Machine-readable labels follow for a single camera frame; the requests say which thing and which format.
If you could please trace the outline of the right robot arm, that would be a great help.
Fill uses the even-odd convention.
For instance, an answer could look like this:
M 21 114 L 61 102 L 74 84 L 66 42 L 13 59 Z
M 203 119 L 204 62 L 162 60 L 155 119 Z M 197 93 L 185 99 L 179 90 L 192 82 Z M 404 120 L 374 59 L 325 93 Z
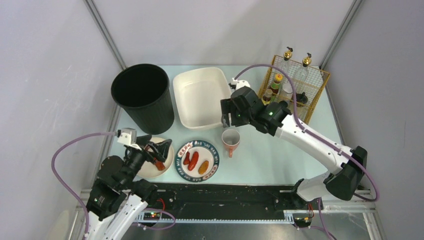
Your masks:
M 268 105 L 247 86 L 220 101 L 225 128 L 254 126 L 261 133 L 285 140 L 319 161 L 327 171 L 310 179 L 300 179 L 292 193 L 304 202 L 332 195 L 349 201 L 355 195 L 367 164 L 368 152 L 361 146 L 350 148 L 331 142 L 287 108 L 286 103 Z

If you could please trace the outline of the small bottle tan cap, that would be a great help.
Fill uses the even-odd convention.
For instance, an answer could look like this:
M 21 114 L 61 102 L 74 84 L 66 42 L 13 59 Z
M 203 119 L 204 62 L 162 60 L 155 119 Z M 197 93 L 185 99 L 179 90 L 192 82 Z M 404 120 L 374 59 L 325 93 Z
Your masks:
M 271 90 L 271 89 L 267 89 L 265 92 L 264 92 L 264 94 L 263 94 L 263 96 L 262 96 L 262 98 L 261 98 L 261 101 L 262 101 L 262 103 L 266 106 L 266 105 L 268 105 L 268 104 L 270 104 L 270 102 L 271 102 L 271 98 L 272 98 L 272 95 L 273 95 L 273 91 Z

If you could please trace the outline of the orange ceramic mug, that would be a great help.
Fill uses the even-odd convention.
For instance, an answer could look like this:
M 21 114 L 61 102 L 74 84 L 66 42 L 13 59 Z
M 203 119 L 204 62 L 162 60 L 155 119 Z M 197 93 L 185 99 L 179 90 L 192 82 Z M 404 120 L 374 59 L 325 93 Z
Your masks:
M 221 140 L 228 157 L 232 158 L 241 141 L 240 133 L 235 129 L 226 129 L 221 135 Z

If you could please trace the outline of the green rimmed patterned plate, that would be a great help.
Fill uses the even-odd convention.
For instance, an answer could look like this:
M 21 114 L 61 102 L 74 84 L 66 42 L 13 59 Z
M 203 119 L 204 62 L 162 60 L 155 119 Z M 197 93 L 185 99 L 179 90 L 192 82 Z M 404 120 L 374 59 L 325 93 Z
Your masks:
M 194 152 L 199 153 L 199 159 L 192 171 L 188 170 L 188 165 L 183 165 L 186 153 L 190 153 L 190 160 Z M 205 174 L 200 175 L 198 169 L 204 161 L 209 161 L 209 167 Z M 219 168 L 220 156 L 215 146 L 205 140 L 191 140 L 182 145 L 174 158 L 174 166 L 178 175 L 191 183 L 200 183 L 210 179 Z

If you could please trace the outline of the glass oil bottle gold spout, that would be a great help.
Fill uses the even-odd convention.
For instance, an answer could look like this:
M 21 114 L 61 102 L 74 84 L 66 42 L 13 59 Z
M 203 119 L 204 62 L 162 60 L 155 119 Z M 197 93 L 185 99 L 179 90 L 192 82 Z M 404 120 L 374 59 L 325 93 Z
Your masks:
M 289 74 L 289 70 L 291 66 L 290 59 L 292 55 L 293 55 L 293 48 L 287 46 L 287 51 L 284 52 L 283 60 L 281 61 L 281 64 L 279 66 L 279 68 L 283 70 L 286 74 Z

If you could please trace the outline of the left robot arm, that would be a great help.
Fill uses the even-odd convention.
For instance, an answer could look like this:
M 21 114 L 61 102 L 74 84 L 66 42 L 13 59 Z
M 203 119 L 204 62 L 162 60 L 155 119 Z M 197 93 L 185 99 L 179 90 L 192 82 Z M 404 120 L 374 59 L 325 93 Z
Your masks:
M 124 157 L 113 155 L 102 162 L 86 203 L 87 240 L 120 240 L 136 217 L 158 198 L 158 187 L 145 180 L 135 181 L 145 163 L 164 163 L 171 139 L 153 142 L 150 134 L 136 130 L 118 132 L 117 141 L 125 147 Z

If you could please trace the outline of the red label sauce bottle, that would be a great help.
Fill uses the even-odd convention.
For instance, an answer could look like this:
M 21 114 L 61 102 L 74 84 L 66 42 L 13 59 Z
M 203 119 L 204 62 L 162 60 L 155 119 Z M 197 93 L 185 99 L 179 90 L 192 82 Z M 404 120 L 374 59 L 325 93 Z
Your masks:
M 271 94 L 271 101 L 273 102 L 275 98 L 278 97 L 281 83 L 283 82 L 284 76 L 280 73 L 276 74 L 274 76 L 274 79 L 271 81 L 271 84 L 269 85 L 269 89 L 272 91 Z

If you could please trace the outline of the cream plate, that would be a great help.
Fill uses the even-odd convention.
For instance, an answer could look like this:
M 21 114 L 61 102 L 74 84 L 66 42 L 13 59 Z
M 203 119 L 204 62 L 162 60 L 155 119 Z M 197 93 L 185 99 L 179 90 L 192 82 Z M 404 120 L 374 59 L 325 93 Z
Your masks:
M 153 137 L 151 138 L 151 142 L 154 143 L 159 143 L 162 142 L 166 139 L 161 138 L 161 137 Z M 144 178 L 144 179 L 153 179 L 153 178 L 157 178 L 161 175 L 163 175 L 171 166 L 171 164 L 173 163 L 174 159 L 174 149 L 171 145 L 169 152 L 168 152 L 168 157 L 165 161 L 165 163 L 163 163 L 165 165 L 165 169 L 162 171 L 157 170 L 156 166 L 154 165 L 154 163 L 145 161 L 145 163 L 142 165 L 141 169 L 138 171 L 137 176 Z

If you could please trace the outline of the jar with black lid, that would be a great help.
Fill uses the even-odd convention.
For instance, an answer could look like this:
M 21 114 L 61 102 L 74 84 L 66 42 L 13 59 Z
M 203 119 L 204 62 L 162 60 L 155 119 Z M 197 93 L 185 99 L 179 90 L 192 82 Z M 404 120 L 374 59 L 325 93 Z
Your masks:
M 309 99 L 305 92 L 296 93 L 295 97 L 296 97 L 296 106 L 298 108 L 303 108 L 307 105 Z

